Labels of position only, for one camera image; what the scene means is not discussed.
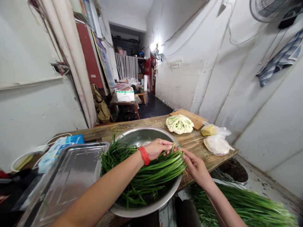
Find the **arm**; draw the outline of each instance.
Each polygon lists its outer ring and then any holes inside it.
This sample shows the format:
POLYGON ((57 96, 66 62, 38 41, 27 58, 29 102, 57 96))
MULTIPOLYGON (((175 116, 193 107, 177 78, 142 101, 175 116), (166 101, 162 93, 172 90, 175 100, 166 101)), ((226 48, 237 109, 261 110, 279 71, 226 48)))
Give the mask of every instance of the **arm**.
POLYGON ((247 227, 212 180, 202 159, 186 149, 181 149, 187 155, 183 155, 183 159, 187 164, 186 170, 208 195, 220 226, 247 227))
MULTIPOLYGON (((163 150, 171 149, 172 144, 156 139, 144 147, 149 159, 154 160, 163 150)), ((95 226, 143 165, 141 153, 135 152, 89 187, 52 226, 95 226)))

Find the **white curtain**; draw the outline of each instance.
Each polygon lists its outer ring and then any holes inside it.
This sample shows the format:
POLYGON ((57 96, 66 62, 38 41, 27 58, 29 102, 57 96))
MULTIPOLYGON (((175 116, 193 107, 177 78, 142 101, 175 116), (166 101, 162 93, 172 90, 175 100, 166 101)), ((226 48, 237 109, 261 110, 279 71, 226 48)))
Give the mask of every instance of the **white curtain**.
POLYGON ((97 120, 96 110, 84 54, 70 1, 41 1, 60 48, 70 67, 87 126, 92 128, 96 124, 97 120))
POLYGON ((115 53, 117 68, 121 79, 126 77, 138 79, 138 58, 115 53))

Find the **fan grille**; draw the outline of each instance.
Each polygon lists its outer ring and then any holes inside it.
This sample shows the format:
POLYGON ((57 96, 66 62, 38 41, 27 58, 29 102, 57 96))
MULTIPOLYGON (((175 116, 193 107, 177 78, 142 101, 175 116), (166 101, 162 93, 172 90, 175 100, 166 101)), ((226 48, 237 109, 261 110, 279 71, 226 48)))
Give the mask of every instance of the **fan grille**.
POLYGON ((287 20, 302 13, 303 0, 250 0, 252 16, 264 23, 287 20))

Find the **ceiling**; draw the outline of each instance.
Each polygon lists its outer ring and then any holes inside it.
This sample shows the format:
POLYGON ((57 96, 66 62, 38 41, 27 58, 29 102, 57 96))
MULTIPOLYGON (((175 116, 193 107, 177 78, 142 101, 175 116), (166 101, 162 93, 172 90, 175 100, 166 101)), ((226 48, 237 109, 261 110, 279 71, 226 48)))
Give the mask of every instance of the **ceiling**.
POLYGON ((102 0, 105 7, 123 10, 146 19, 154 0, 102 0))

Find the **hand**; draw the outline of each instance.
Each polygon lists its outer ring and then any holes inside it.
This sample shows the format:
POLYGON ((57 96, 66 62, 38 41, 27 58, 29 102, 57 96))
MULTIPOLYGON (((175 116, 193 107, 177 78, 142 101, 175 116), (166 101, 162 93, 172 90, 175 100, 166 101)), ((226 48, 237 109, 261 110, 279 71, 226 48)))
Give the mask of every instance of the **hand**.
POLYGON ((148 153, 149 160, 156 159, 164 150, 168 150, 164 156, 169 154, 169 150, 172 149, 173 142, 169 142, 163 139, 155 139, 150 144, 144 146, 146 152, 148 153))
POLYGON ((187 155, 182 155, 185 163, 187 164, 186 171, 193 177, 193 179, 203 189, 211 186, 214 181, 212 180, 204 162, 189 150, 181 148, 181 150, 187 155))

